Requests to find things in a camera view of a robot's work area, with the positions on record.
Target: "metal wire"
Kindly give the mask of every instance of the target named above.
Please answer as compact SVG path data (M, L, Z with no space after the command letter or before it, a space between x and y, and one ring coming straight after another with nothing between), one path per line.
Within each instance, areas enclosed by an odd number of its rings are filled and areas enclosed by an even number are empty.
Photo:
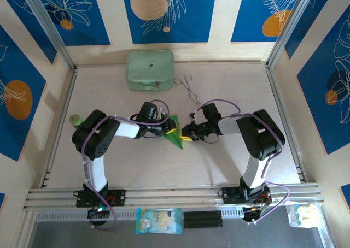
M195 94L192 90L191 90L191 87L190 87L190 84L188 83L190 80L192 80L192 76L190 74L186 74L185 77L185 82L186 84L180 79L180 78L176 78L174 79L174 83L176 85L184 85L184 87L186 88L186 90L188 91L188 97L194 101L196 104L200 104L200 102L198 101L198 97L197 97L197 94Z

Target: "wooden board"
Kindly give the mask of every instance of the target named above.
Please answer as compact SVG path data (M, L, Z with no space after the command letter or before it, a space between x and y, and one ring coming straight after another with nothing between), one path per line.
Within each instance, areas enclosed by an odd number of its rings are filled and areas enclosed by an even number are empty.
M176 78L191 74L192 90L204 103L210 99L228 99L242 111L266 109L282 129L263 64L176 63ZM107 115L130 117L144 102L162 99L177 114L180 126L190 122L189 113L198 105L188 98L182 85L169 91L138 92L127 88L125 65L79 68L68 113L62 130L48 187L81 187L84 173L81 155L71 141L69 123L72 114L86 118L94 109ZM217 103L223 116L236 112L226 103ZM240 134L222 136L216 144L183 142L180 150L165 138L129 139L116 137L105 155L105 172L111 187L165 187L237 184L244 173L249 153ZM267 179L298 183L298 173L289 146L271 164Z

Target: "green triangle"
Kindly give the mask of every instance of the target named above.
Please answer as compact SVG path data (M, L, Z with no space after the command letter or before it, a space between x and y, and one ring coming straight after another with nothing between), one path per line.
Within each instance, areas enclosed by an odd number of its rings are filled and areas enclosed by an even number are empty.
M176 146L178 146L181 150L183 150L182 140L180 138L181 130L180 130L179 118L177 117L177 115L171 115L169 118L171 118L176 122L177 130L170 134L164 135L164 137L168 139L170 142L172 142L173 144L175 144Z

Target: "snack bag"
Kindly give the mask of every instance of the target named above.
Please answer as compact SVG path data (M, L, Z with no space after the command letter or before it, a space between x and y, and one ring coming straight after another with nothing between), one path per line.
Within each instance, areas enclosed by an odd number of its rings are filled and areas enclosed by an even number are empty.
M136 213L136 233L169 233L182 232L181 209L142 209Z

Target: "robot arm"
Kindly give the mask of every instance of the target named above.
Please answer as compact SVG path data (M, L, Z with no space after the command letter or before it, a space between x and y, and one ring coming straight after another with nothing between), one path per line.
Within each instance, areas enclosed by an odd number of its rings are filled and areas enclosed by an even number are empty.
M244 143L250 153L246 172L240 179L238 187L223 187L222 198L225 204L249 204L250 206L261 205L267 207L271 203L271 199L265 199L262 196L269 196L269 187L264 183L266 171L270 165L270 157L276 155L281 150L281 145L285 143L284 136L274 121L270 118L265 110L259 110L253 114L236 114L230 117L222 118L214 103L207 104L202 107L206 122L197 124L195 121L185 126L181 130L181 138L188 141L204 141L204 138L210 134L221 136L230 133L241 133ZM153 103L144 103L140 112L131 117L136 117L136 121L140 124L131 123L129 121L118 121L114 118L106 119L99 126L85 146L85 155L87 160L88 178L94 190L96 190L104 199L115 196L118 191L108 190L108 183L104 175L104 154L108 150L112 139L115 136L138 139L143 137L146 132L152 132L157 136L169 134L177 129L176 123L162 116L160 120L155 118L157 115L156 106ZM81 152L83 143L95 126L105 119L106 115L94 110L90 116L77 127L74 132L72 141L76 149ZM261 123L268 125L274 135L264 127ZM101 204L101 200L96 196L95 192L90 188L89 184L83 185L84 189L76 195L81 202L77 201L78 207L91 207ZM254 210L253 215L249 212L245 213L244 220L252 221L260 216L263 210L258 212Z
M223 187L221 191L225 204L246 203L258 206L263 203L263 208L254 208L252 212L246 210L244 220L252 222L271 204L269 198L263 197L270 195L270 189L265 184L265 176L271 164L271 157L278 154L281 146L285 144L284 135L266 110L258 110L253 114L234 114L225 118L222 118L214 103L203 106L202 110L207 121L196 124L195 120L192 120L181 130L181 137L188 141L204 141L205 137L212 133L217 136L242 134L250 153L247 169L240 179L239 187Z
M83 190L78 192L79 199L86 200L79 202L83 206L95 206L100 200L94 193L91 186L103 197L107 198L108 183L104 174L104 154L108 150L113 138L115 136L128 137L132 139L139 139L147 132L152 132L154 135L160 137L164 134L170 134L177 129L175 121L165 118L163 115L161 119L155 119L158 115L158 110L155 104L146 102L143 104L140 112L134 114L137 122L143 124L136 124L130 121L117 120L114 118L106 119L99 128L92 134L91 138L85 145L84 154L89 158L86 160L85 174L89 178L90 184L84 183ZM84 142L88 135L95 128L95 126L103 119L106 114L100 110L94 110L89 117L82 122L72 136L72 142L75 144L77 151L81 153Z

